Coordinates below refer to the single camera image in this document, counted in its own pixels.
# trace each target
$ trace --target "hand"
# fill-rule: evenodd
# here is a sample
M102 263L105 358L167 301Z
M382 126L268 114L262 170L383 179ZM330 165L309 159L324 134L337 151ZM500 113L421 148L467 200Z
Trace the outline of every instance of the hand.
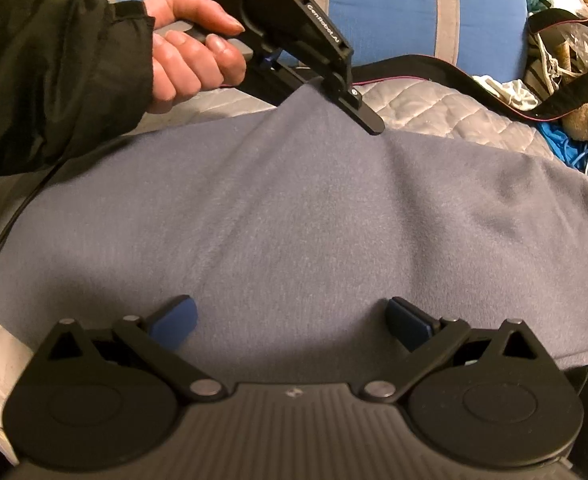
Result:
M212 0L145 0L144 4L148 15L156 20L155 29L185 19L228 36L245 30ZM245 77L243 55L216 34L208 35L205 45L177 30L170 30L164 38L154 33L152 39L154 85L152 104L147 110L150 113L168 112L201 90L224 84L236 86Z

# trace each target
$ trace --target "black jacket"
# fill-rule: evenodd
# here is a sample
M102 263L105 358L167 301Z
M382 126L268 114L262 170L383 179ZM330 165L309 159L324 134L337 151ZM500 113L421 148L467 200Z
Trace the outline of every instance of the black jacket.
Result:
M87 153L152 97L142 2L0 0L0 175Z

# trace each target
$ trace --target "screw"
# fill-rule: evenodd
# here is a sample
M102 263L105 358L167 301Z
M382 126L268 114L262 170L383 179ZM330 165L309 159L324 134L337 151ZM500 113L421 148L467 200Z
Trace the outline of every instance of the screw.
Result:
M192 393L200 397L213 397L219 394L223 389L223 385L213 379L199 379L189 385Z
M396 387L387 381L371 381L365 385L365 393L376 399L386 399L396 393Z

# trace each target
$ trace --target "black strap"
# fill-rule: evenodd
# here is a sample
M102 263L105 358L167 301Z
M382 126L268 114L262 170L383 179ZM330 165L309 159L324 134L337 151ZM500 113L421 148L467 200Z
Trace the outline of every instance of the black strap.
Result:
M532 33L561 23L583 20L562 9L543 10L533 14L528 22ZM352 75L355 84L365 84L385 79L411 77L440 83L476 99L480 104L517 121L554 121L588 103L588 72L562 86L542 104L533 110L523 111L512 108L485 90L471 76L455 66L431 56L410 54L375 63L354 67Z

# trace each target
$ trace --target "quilted white comforter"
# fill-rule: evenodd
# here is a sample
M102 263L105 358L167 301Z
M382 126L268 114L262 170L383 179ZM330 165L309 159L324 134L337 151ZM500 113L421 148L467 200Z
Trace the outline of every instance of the quilted white comforter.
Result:
M389 128L452 137L528 153L554 160L540 133L490 112L474 99L439 84L410 78L390 80L360 88L364 100ZM270 108L235 89L205 92L163 116L146 116L132 134ZM32 352L0 326L0 450L16 462L2 431L1 412Z

